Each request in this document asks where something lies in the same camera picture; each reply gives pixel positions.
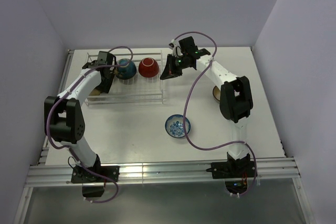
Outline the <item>white bowl red outside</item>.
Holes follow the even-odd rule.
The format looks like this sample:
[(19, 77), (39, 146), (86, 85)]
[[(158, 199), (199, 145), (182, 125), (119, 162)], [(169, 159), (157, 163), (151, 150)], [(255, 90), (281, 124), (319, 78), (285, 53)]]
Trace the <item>white bowl red outside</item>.
[(158, 62), (150, 57), (143, 58), (138, 66), (139, 74), (145, 78), (155, 77), (159, 71)]

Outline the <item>tan bowl dark rim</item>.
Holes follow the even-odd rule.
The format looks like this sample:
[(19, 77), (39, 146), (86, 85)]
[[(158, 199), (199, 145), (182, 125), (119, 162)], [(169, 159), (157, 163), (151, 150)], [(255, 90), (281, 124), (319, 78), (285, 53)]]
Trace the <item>tan bowl dark rim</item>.
[(135, 76), (137, 73), (137, 68), (135, 63), (130, 59), (120, 59), (118, 62), (118, 67), (115, 70), (115, 75), (121, 80), (128, 80)]

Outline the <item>black glazed bowl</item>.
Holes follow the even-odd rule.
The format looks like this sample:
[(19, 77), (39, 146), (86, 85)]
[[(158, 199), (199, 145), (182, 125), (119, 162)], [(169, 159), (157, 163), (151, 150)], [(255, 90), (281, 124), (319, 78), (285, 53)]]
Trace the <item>black glazed bowl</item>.
[(99, 96), (102, 92), (98, 89), (93, 89), (91, 92), (90, 92), (90, 96)]

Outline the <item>small tan bowl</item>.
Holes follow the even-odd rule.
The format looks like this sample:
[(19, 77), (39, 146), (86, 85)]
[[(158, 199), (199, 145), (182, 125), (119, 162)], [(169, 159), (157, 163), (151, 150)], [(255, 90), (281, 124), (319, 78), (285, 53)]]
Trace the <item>small tan bowl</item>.
[(221, 98), (220, 92), (221, 91), (217, 86), (213, 87), (212, 95), (216, 102), (220, 102), (220, 98)]

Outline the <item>blue white patterned bowl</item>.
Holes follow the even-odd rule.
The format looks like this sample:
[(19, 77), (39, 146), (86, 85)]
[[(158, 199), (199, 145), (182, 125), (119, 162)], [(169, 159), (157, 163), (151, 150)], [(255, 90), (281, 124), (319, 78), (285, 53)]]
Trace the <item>blue white patterned bowl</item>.
[(183, 115), (173, 114), (165, 121), (165, 130), (167, 134), (173, 138), (184, 138), (185, 132), (183, 128)]

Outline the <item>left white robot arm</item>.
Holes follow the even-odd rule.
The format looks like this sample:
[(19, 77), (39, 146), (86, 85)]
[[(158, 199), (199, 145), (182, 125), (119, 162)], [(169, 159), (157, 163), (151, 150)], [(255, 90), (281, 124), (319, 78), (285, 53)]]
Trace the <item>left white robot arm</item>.
[(102, 168), (98, 154), (84, 137), (86, 125), (81, 106), (91, 92), (110, 91), (116, 63), (113, 54), (100, 51), (96, 60), (85, 63), (68, 88), (44, 101), (45, 133), (50, 145), (57, 150), (67, 149), (91, 182), (101, 178)]

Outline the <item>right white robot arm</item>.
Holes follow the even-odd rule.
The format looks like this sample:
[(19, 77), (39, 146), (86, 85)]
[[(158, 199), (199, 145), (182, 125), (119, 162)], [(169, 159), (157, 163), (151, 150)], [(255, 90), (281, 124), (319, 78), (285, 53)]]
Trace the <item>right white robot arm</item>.
[(222, 116), (231, 123), (232, 141), (203, 148), (195, 145), (185, 133), (189, 144), (200, 151), (214, 151), (228, 146), (227, 164), (228, 173), (234, 177), (245, 171), (245, 163), (255, 159), (251, 147), (247, 143), (247, 119), (253, 108), (250, 82), (246, 76), (239, 77), (215, 60), (215, 54), (206, 49), (183, 51), (181, 56), (174, 53), (166, 57), (166, 65), (160, 76), (161, 80), (180, 77), (182, 70), (193, 68), (200, 72), (192, 84), (183, 110), (183, 130), (186, 131), (186, 112), (193, 89), (202, 76), (207, 76), (220, 89), (219, 110)]

